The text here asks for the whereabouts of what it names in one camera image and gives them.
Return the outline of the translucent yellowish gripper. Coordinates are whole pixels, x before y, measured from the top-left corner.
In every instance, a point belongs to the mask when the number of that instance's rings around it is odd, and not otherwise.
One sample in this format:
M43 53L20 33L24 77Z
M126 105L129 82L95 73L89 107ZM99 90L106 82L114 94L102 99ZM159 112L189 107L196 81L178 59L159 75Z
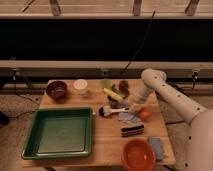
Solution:
M141 111L144 107L146 107L146 100L149 95L149 91L135 90L128 99L129 111L131 113Z

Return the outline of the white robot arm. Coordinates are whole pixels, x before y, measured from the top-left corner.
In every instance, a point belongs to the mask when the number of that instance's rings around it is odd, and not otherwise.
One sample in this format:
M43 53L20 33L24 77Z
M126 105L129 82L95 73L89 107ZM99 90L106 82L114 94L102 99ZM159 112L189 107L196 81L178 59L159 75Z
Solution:
M146 100L157 92L190 125L185 171L213 171L213 109L207 109L166 82L166 73L145 69L130 97L131 111L146 107Z

